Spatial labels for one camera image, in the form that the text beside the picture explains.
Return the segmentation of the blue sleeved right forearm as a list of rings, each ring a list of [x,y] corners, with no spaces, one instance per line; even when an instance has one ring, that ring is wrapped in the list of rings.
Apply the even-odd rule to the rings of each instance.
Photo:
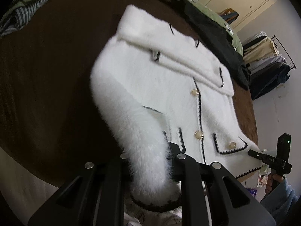
[[[277,185],[272,192],[266,194],[260,204],[274,218],[277,225],[289,217],[295,216],[296,209],[300,208],[298,201],[300,196],[295,194],[295,190],[289,185],[287,178]]]

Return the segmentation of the person's right hand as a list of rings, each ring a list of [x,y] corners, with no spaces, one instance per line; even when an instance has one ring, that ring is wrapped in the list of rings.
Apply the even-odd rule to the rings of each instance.
[[[284,180],[285,180],[284,176],[270,173],[268,175],[268,180],[267,180],[267,184],[266,184],[266,188],[265,188],[265,194],[269,194],[270,192],[272,192],[272,190],[274,190],[275,187],[277,185],[279,185],[280,183],[282,183]]]

